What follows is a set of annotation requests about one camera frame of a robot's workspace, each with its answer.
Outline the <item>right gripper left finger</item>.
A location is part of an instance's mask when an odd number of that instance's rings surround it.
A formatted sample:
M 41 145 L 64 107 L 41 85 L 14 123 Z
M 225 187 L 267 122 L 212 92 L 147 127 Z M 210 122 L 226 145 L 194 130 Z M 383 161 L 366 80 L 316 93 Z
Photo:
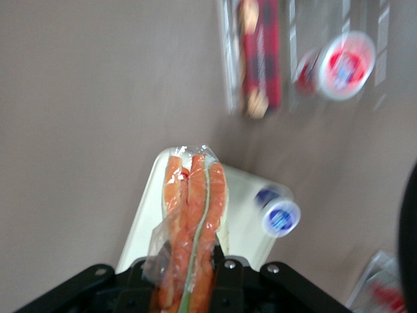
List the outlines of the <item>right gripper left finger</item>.
M 154 286 L 143 279 L 145 258 L 135 260 L 117 275 L 121 290 L 116 301 L 116 312 L 151 312 Z

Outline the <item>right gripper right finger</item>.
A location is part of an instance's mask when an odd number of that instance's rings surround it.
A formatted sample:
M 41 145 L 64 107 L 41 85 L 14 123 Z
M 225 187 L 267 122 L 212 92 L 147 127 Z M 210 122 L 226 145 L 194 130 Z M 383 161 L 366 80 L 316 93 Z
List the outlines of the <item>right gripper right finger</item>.
M 211 312 L 248 312 L 245 297 L 245 269 L 250 266 L 243 256 L 226 256 L 220 246 L 214 248 L 215 276 L 210 298 Z

